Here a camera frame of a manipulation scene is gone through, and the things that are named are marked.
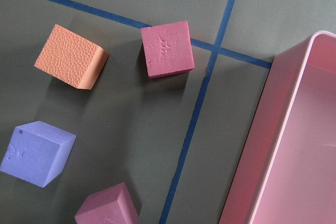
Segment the red dented foam block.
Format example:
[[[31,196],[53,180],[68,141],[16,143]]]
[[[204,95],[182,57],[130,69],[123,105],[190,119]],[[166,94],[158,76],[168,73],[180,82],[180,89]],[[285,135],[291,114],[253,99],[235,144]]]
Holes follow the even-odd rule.
[[[140,29],[149,78],[186,73],[195,68],[187,21]]]

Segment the orange textured foam block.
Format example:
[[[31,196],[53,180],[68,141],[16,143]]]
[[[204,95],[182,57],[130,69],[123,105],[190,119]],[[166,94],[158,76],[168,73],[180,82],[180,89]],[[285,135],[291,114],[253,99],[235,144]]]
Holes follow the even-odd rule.
[[[34,66],[76,89],[91,90],[108,57],[97,44],[56,24]]]

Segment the red smooth foam block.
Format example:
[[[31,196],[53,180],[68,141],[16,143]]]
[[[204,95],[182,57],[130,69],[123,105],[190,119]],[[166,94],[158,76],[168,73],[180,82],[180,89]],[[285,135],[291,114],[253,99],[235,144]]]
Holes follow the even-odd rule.
[[[139,215],[125,183],[89,195],[75,215],[76,223],[138,223]]]

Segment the purple foam block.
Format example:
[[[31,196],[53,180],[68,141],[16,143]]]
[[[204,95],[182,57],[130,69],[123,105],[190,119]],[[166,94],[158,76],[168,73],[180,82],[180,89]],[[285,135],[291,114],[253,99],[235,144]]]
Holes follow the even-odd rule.
[[[62,173],[76,135],[35,121],[15,127],[1,171],[44,188]]]

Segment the pink plastic bin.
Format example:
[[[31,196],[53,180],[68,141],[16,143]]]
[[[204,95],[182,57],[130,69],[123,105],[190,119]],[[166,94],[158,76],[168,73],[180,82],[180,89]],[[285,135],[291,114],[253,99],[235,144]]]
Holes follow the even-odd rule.
[[[335,34],[276,56],[220,223],[335,223]]]

